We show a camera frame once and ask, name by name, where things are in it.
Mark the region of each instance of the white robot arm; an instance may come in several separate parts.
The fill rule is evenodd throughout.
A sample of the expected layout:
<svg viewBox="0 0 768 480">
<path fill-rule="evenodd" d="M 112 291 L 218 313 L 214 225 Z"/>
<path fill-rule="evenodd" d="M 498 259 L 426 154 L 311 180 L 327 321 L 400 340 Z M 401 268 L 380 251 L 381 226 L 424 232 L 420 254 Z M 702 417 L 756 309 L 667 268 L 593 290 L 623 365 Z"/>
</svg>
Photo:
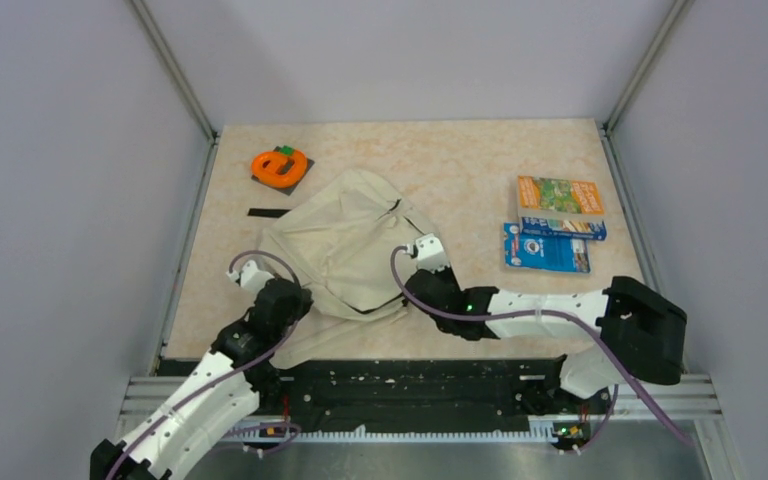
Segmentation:
<svg viewBox="0 0 768 480">
<path fill-rule="evenodd" d="M 257 295 L 254 305 L 222 329 L 187 380 L 145 422 L 118 443 L 104 440 L 96 447 L 90 480 L 183 479 L 261 399 L 280 396 L 278 371 L 265 360 L 310 310 L 310 291 L 253 260 L 229 277 Z"/>
<path fill-rule="evenodd" d="M 588 330 L 595 331 L 634 377 L 663 385 L 680 380 L 686 315 L 634 279 L 615 277 L 605 290 L 566 295 L 496 287 L 462 290 L 434 235 L 403 249 L 416 259 L 417 271 L 404 284 L 398 277 L 396 281 L 442 332 L 478 340 L 519 335 L 593 338 Z M 396 253 L 391 258 L 394 276 Z M 230 271 L 229 277 L 256 294 L 254 305 L 219 333 L 187 380 L 140 427 L 116 444 L 104 440 L 96 447 L 90 480 L 183 479 L 225 432 L 265 399 L 274 402 L 280 396 L 278 371 L 264 360 L 310 310 L 310 291 L 274 277 L 253 260 L 239 272 Z M 586 400 L 622 381 L 603 348 L 595 345 L 561 356 L 555 365 L 524 395 L 529 413 L 542 415 L 561 403 Z"/>
<path fill-rule="evenodd" d="M 433 234 L 417 239 L 406 250 L 418 269 L 404 284 L 406 296 L 423 303 L 445 333 L 468 340 L 519 335 L 591 339 L 582 328 L 586 327 L 600 334 L 602 343 L 634 377 L 662 385 L 677 384 L 681 378 L 687 316 L 637 280 L 615 277 L 605 290 L 568 295 L 522 294 L 496 287 L 462 290 L 442 243 Z M 526 313 L 506 315 L 512 312 Z M 570 321 L 573 317 L 580 322 Z M 587 399 L 623 380 L 597 345 L 558 361 L 560 370 L 556 378 L 545 380 L 546 390 L 559 387 Z"/>
</svg>

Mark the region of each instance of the white wall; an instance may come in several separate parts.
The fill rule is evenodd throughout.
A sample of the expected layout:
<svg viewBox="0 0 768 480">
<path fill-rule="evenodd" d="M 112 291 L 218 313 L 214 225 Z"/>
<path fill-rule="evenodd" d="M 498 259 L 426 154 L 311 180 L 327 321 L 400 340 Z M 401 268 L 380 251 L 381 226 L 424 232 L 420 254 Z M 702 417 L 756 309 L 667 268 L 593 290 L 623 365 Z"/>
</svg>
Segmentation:
<svg viewBox="0 0 768 480">
<path fill-rule="evenodd" d="M 696 2 L 618 139 L 691 359 L 768 478 L 768 2 Z"/>
<path fill-rule="evenodd" d="M 0 479 L 87 478 L 205 152 L 125 2 L 0 0 Z"/>
<path fill-rule="evenodd" d="M 605 119 L 671 0 L 151 0 L 216 125 Z"/>
</svg>

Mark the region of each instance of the book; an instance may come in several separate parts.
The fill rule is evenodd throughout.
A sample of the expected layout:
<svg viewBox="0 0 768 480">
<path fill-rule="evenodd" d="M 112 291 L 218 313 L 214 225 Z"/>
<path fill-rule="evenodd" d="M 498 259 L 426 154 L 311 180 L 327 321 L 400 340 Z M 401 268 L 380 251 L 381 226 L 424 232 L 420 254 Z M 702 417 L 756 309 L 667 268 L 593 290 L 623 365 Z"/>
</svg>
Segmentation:
<svg viewBox="0 0 768 480">
<path fill-rule="evenodd" d="M 604 240 L 602 199 L 593 182 L 520 175 L 517 211 L 522 231 L 533 235 Z"/>
<path fill-rule="evenodd" d="M 504 232 L 505 264 L 509 267 L 590 273 L 590 256 L 584 240 L 529 235 L 516 223 L 506 223 Z"/>
</svg>

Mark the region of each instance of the orange object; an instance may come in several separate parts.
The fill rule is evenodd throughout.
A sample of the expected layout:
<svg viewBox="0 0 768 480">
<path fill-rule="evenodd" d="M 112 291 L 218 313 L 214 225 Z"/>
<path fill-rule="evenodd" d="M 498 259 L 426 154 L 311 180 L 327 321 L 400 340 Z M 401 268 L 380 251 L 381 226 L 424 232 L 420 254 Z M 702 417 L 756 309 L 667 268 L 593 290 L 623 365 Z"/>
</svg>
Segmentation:
<svg viewBox="0 0 768 480">
<path fill-rule="evenodd" d="M 299 150 L 282 147 L 263 152 L 252 161 L 252 175 L 273 188 L 289 188 L 307 173 L 307 157 Z"/>
</svg>

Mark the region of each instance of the beige surface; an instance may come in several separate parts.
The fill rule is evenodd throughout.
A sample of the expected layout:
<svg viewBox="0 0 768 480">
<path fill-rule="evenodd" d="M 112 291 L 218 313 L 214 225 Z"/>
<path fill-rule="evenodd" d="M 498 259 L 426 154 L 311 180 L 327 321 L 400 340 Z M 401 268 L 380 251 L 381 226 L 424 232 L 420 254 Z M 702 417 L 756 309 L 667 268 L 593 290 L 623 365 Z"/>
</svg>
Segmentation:
<svg viewBox="0 0 768 480">
<path fill-rule="evenodd" d="M 316 161 L 291 196 L 250 180 L 252 158 L 275 145 L 291 145 Z M 258 232 L 274 220 L 247 217 L 248 209 L 292 208 L 349 167 L 387 178 L 436 223 L 462 287 L 571 293 L 604 288 L 614 275 L 640 278 L 592 120 L 229 126 L 222 133 L 167 358 L 201 357 L 217 332 L 250 305 L 251 297 L 231 284 L 224 272 L 231 257 L 254 248 Z M 597 183 L 607 211 L 608 238 L 589 244 L 590 275 L 503 266 L 501 228 L 516 219 L 518 174 Z M 455 207 L 464 204 L 469 207 Z M 312 313 L 300 322 L 290 342 L 334 323 Z M 583 346 L 526 337 L 467 342 L 438 332 L 430 318 L 411 308 L 405 317 L 359 341 L 329 348 L 319 358 L 527 358 Z"/>
</svg>

